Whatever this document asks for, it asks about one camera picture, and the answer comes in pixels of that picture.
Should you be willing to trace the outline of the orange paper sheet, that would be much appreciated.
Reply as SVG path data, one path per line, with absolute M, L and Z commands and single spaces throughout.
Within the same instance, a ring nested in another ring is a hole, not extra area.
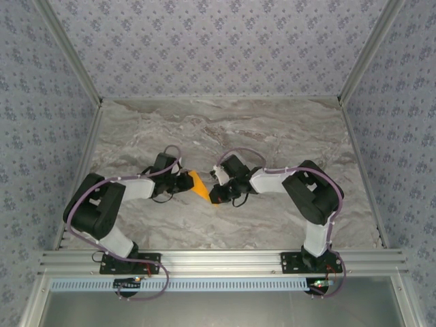
M 205 184 L 202 182 L 200 176 L 196 171 L 189 171 L 188 175 L 193 179 L 193 187 L 191 188 L 192 192 L 199 195 L 201 198 L 205 199 L 208 203 L 211 203 L 214 206 L 217 204 L 213 204 L 211 198 L 209 196 L 209 191 L 206 188 Z

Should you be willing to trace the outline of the aluminium mounting beam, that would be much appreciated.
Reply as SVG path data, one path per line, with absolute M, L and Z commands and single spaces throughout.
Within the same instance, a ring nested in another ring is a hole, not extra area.
M 172 277 L 276 277 L 282 274 L 281 250 L 160 250 Z M 347 275 L 390 276 L 409 272 L 398 249 L 339 250 Z M 88 277 L 99 274 L 91 250 L 45 251 L 38 275 Z

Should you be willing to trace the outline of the small black controller board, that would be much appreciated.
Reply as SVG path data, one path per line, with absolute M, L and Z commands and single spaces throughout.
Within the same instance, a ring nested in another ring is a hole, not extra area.
M 329 292 L 329 289 L 335 285 L 335 281 L 330 279 L 308 278 L 307 285 L 309 287 L 307 291 L 308 294 L 325 296 Z
M 114 290 L 139 290 L 142 279 L 139 277 L 130 277 L 125 279 L 115 279 L 112 283 Z

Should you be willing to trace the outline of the aluminium table end rail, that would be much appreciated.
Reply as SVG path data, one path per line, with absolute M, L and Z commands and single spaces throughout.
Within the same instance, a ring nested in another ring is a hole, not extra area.
M 206 100 L 311 100 L 311 101 L 327 101 L 327 102 L 338 102 L 338 97 L 336 95 L 200 95 L 200 96 L 160 96 L 160 97 L 103 97 L 101 102 L 115 102 L 115 101 L 166 101 L 166 100 L 196 100 L 196 101 L 206 101 Z

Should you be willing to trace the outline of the aluminium table side rail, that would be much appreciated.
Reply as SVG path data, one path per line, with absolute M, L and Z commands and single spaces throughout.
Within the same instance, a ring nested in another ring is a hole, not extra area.
M 100 124 L 102 121 L 102 105 L 98 104 L 95 110 L 95 113 L 93 115 L 91 126 L 87 135 L 86 142 L 84 144 L 84 148 L 82 150 L 82 155 L 80 157 L 80 160 L 78 162 L 78 166 L 76 169 L 76 173 L 73 179 L 72 187 L 67 195 L 67 201 L 68 203 L 72 196 L 75 194 L 77 189 L 79 188 L 83 178 L 89 173 L 93 152 L 95 150 L 95 145 L 97 142 L 97 137 L 99 134 Z
M 384 249 L 388 249 L 388 248 L 390 248 L 390 242 L 388 240 L 388 235 L 387 235 L 386 230 L 384 228 L 384 222 L 383 222 L 382 216 L 380 214 L 380 211 L 379 211 L 379 208 L 377 205 L 377 201 L 375 199 L 375 195 L 374 195 L 372 187 L 371 187 L 371 182 L 369 180 L 367 170 L 364 166 L 363 158 L 362 158 L 362 155 L 360 153 L 360 148 L 358 146 L 358 141 L 356 139 L 356 135 L 355 135 L 353 127 L 352 127 L 352 122 L 349 118 L 349 115 L 347 113 L 345 106 L 340 101 L 339 101 L 339 106 L 340 106 L 340 109 L 341 109 L 341 112 L 343 115 L 343 119 L 345 121 L 345 126 L 347 128 L 353 150 L 354 150 L 355 155 L 356 155 L 358 168 L 359 168 L 360 175 L 362 178 L 362 183 L 363 183 L 365 191 L 366 191 L 367 199 L 368 199 L 369 205 L 371 207 L 373 218 L 375 219 L 375 222 L 377 225 L 377 231 L 379 233 L 379 238 L 381 239 L 381 245 Z

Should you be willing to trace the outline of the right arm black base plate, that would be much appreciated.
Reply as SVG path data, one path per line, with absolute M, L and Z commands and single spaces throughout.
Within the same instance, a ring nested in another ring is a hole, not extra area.
M 340 259 L 331 251 L 326 251 L 317 258 L 304 249 L 295 252 L 282 252 L 280 253 L 280 263 L 283 274 L 343 272 Z

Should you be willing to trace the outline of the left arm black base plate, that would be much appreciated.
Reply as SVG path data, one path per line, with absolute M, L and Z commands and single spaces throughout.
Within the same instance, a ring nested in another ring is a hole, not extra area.
M 141 262 L 126 262 L 103 254 L 99 273 L 101 275 L 157 275 L 159 273 L 159 266 L 146 264 L 143 260 L 161 262 L 160 253 L 139 253 L 138 259 Z

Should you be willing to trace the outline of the aluminium frame post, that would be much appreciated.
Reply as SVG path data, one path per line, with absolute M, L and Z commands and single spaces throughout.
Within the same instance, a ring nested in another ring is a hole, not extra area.
M 95 88 L 90 75 L 80 60 L 77 51 L 74 49 L 72 42 L 67 36 L 66 30 L 61 24 L 61 21 L 58 19 L 51 4 L 48 0 L 32 0 L 32 2 L 40 13 L 48 30 L 61 49 L 64 57 L 68 61 L 79 82 L 81 83 L 85 93 L 95 106 L 100 107 L 101 98 L 97 92 L 97 89 Z
M 338 101 L 342 107 L 346 106 L 353 92 L 359 85 L 364 73 L 376 55 L 378 48 L 389 32 L 395 18 L 404 6 L 404 3 L 405 0 L 387 0 L 379 18 L 375 21 L 374 27 L 364 43 L 349 76 L 338 94 Z

